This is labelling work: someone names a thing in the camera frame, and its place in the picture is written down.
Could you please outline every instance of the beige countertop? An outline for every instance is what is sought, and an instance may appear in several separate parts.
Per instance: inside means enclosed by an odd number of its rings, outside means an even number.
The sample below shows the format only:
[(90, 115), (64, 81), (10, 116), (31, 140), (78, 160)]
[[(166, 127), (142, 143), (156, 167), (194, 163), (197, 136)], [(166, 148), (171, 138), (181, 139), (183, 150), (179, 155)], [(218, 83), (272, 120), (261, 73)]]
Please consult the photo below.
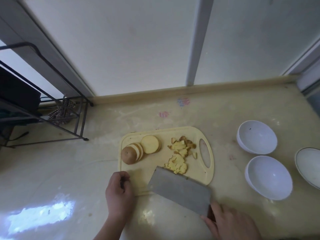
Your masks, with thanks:
[[(278, 137), (270, 156), (279, 160), (293, 179), (293, 192), (283, 201), (268, 200), (246, 183), (245, 167), (255, 155), (242, 150), (236, 141), (237, 129), (246, 120), (266, 123)], [(209, 186), (213, 196), (253, 217), (265, 238), (320, 235), (320, 191), (304, 181), (294, 164), (299, 149), (320, 147), (320, 119), (294, 84), (283, 84), (98, 105), (88, 110), (84, 129), (88, 142), (2, 148), (0, 190), (6, 193), (0, 195), (0, 221), (6, 219), (7, 223), (0, 227), (0, 238), (92, 238), (108, 215), (104, 189), (117, 170), (121, 137), (180, 126), (200, 129), (211, 145), (215, 172)], [(27, 128), (30, 135), (19, 143), (69, 136), (45, 124)], [(27, 128), (16, 128), (14, 135)], [(195, 213), (158, 195), (137, 200), (122, 239), (210, 238)], [(18, 221), (8, 219), (18, 211), (59, 202), (71, 202), (67, 218), (47, 224), (49, 215), (43, 215), (42, 225), (12, 230)]]

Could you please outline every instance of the person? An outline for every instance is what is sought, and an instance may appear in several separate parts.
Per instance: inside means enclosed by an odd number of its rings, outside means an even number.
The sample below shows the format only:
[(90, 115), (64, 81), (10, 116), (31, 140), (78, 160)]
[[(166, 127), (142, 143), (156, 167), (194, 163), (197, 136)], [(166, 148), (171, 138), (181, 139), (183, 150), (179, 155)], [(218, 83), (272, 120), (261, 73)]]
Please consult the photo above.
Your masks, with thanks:
[[(93, 240), (119, 240), (127, 220), (134, 210), (134, 191), (130, 175), (115, 172), (106, 188), (106, 203), (109, 215), (101, 230)], [(218, 240), (262, 240), (260, 232), (252, 218), (218, 202), (211, 204), (216, 222), (205, 216), (202, 220)]]

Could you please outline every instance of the black metal shelf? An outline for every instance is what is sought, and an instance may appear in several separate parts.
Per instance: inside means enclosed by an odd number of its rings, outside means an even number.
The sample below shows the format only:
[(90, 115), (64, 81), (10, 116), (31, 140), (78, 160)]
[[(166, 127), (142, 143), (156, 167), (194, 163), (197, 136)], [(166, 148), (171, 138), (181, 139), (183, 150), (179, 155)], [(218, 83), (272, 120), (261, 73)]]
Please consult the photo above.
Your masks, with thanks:
[[(68, 111), (70, 113), (69, 116), (63, 117), (63, 118), (57, 118), (57, 119), (44, 119), (42, 117), (39, 117), (37, 114), (32, 113), (30, 111), (27, 111), (26, 109), (15, 105), (13, 103), (10, 103), (9, 101), (0, 98), (0, 106), (4, 109), (7, 109), (9, 111), (12, 112), (19, 112), (19, 113), (23, 113), (26, 115), (26, 117), (8, 117), (8, 118), (3, 118), (0, 119), (0, 123), (3, 122), (8, 122), (8, 121), (22, 121), (22, 120), (27, 120), (27, 119), (37, 119), (38, 122), (44, 122), (44, 123), (48, 123), (50, 125), (52, 125), (53, 127), (60, 129), (64, 132), (67, 132), (71, 135), (74, 135), (75, 138), (69, 138), (69, 139), (59, 139), (59, 140), (48, 140), (48, 141), (39, 141), (39, 142), (32, 142), (32, 143), (25, 143), (25, 144), (18, 144), (18, 145), (7, 145), (7, 143), (9, 142), (9, 139), (6, 140), (4, 145), (0, 145), (3, 147), (7, 147), (7, 148), (15, 148), (17, 146), (25, 146), (25, 145), (33, 145), (33, 144), (39, 144), (39, 143), (47, 143), (47, 142), (54, 142), (54, 141), (68, 141), (68, 140), (76, 140), (76, 139), (82, 139), (84, 141), (88, 141), (88, 138), (83, 137), (83, 131), (84, 131), (84, 127), (85, 127), (85, 123), (86, 123), (86, 116), (87, 116), (87, 111), (88, 111), (88, 105), (90, 105), (91, 107), (94, 106), (94, 104), (86, 97), (84, 96), (61, 72), (59, 72), (40, 52), (40, 50), (38, 49), (38, 47), (30, 42), (21, 42), (21, 43), (16, 43), (16, 44), (11, 44), (11, 45), (6, 45), (6, 46), (1, 46), (0, 47), (0, 51), (1, 50), (6, 50), (6, 49), (15, 49), (15, 48), (20, 48), (20, 47), (24, 47), (24, 46), (29, 46), (31, 47), (35, 53), (52, 69), (54, 70), (71, 88), (73, 88), (78, 94), (79, 96), (74, 96), (74, 97), (68, 97), (68, 98), (60, 98), (60, 99), (56, 99), (53, 96), (51, 96), (50, 94), (48, 94), (47, 92), (45, 92), (44, 90), (42, 90), (41, 88), (39, 88), (37, 85), (35, 85), (34, 83), (30, 82), (27, 78), (25, 78), (24, 76), (22, 76), (20, 73), (18, 73), (17, 71), (15, 71), (14, 69), (12, 69), (10, 66), (8, 66), (7, 64), (5, 64), (3, 61), (0, 60), (0, 65), (2, 65), (4, 68), (8, 69), (10, 72), (12, 72), (14, 75), (16, 75), (17, 77), (19, 77), (20, 79), (22, 79), (23, 81), (25, 81), (27, 84), (31, 85), (32, 87), (34, 87), (36, 90), (38, 90), (39, 92), (42, 92), (43, 94), (45, 94), (48, 98), (50, 98), (50, 100), (44, 100), (44, 101), (40, 101), (40, 105), (41, 103), (46, 103), (46, 102), (55, 102), (57, 106), (62, 107), (64, 109), (64, 115), (66, 114), (66, 111)], [(76, 104), (79, 105), (78, 110), (75, 111), (72, 108), (68, 107), (68, 103), (64, 104), (61, 101), (63, 100), (77, 100)], [(45, 108), (50, 108), (52, 107), (52, 105), (48, 105), (48, 106), (41, 106), (38, 109), (45, 109)], [(79, 127), (79, 121), (80, 121), (80, 116), (81, 113), (83, 112), (83, 119), (82, 119), (82, 124), (81, 124), (81, 130), (80, 130), (80, 134), (77, 134), (78, 132), (78, 127)], [(55, 120), (69, 120), (69, 119), (76, 119), (76, 123), (74, 126), (74, 130), (73, 132), (70, 130), (67, 130), (59, 125), (56, 125), (53, 123), (53, 121)]]

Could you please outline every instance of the person's left hand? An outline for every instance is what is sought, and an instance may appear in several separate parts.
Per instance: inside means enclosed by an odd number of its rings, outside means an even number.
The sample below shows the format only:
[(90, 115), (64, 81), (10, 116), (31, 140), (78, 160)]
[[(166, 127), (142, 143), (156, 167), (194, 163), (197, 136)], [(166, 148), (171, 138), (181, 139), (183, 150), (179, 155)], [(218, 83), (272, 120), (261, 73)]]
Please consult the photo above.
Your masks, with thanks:
[(106, 188), (106, 203), (109, 210), (108, 218), (124, 223), (127, 221), (134, 209), (134, 191), (127, 172), (113, 173)]

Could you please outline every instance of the bowl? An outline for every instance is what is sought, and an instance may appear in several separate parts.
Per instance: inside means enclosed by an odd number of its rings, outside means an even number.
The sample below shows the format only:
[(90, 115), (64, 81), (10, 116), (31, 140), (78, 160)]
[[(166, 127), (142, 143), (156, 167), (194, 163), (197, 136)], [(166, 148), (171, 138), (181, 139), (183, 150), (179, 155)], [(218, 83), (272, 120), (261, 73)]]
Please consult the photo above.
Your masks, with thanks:
[(257, 120), (248, 120), (240, 125), (237, 141), (245, 151), (261, 155), (273, 152), (278, 144), (273, 130)]
[(301, 176), (320, 190), (320, 150), (307, 147), (297, 151), (296, 167)]
[(283, 200), (292, 192), (292, 178), (285, 166), (269, 156), (256, 156), (245, 168), (248, 184), (270, 200)]

